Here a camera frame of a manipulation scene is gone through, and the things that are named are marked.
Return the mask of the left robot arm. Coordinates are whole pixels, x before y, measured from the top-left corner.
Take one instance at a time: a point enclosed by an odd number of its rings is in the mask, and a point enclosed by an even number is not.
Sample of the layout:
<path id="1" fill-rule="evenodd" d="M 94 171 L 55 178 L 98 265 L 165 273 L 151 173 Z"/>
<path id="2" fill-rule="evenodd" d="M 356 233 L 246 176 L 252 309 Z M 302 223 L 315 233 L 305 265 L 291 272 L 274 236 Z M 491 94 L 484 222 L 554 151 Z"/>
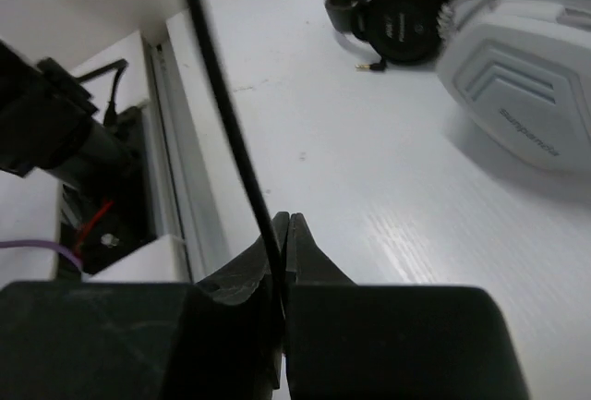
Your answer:
<path id="1" fill-rule="evenodd" d="M 116 135 L 115 100 L 105 120 L 84 83 L 113 73 L 116 93 L 128 67 L 118 59 L 80 77 L 53 58 L 28 64 L 1 45 L 1 169 L 24 177 L 42 169 L 73 188 L 106 187 L 139 166 L 136 154 Z"/>

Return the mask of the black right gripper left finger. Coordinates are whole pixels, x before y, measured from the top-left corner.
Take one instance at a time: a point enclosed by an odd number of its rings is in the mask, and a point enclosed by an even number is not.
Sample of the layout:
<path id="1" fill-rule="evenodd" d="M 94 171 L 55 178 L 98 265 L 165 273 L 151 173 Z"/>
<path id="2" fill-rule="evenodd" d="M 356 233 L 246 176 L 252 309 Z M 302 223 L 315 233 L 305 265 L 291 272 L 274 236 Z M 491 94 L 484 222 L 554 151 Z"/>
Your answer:
<path id="1" fill-rule="evenodd" d="M 273 399 L 282 316 L 261 240 L 195 284 L 15 282 L 5 399 Z"/>

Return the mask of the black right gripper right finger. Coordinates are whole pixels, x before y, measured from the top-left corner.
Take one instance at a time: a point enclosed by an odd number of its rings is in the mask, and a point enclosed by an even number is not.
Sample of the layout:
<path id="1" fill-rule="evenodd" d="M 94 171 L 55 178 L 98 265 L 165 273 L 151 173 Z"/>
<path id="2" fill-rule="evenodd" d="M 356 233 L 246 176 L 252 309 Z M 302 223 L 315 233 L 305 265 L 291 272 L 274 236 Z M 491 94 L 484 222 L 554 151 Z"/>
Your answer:
<path id="1" fill-rule="evenodd" d="M 526 399 L 501 309 L 469 285 L 358 285 L 294 214 L 285 240 L 294 399 Z"/>

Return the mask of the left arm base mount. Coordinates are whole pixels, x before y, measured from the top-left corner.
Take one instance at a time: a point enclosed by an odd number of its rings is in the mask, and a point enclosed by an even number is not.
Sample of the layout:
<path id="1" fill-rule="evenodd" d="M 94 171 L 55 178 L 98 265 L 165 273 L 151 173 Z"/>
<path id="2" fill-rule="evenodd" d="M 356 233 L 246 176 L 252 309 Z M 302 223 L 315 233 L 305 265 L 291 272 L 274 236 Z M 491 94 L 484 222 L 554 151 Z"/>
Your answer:
<path id="1" fill-rule="evenodd" d="M 156 238 L 142 109 L 136 105 L 116 111 L 116 94 L 127 67 L 127 60 L 119 58 L 78 77 L 78 82 L 85 83 L 105 74 L 114 75 L 103 126 L 130 150 L 131 156 L 131 165 L 105 191 L 84 195 L 64 189 L 64 203 L 74 212 L 74 220 L 62 222 L 61 233 L 83 271 L 90 275 Z"/>

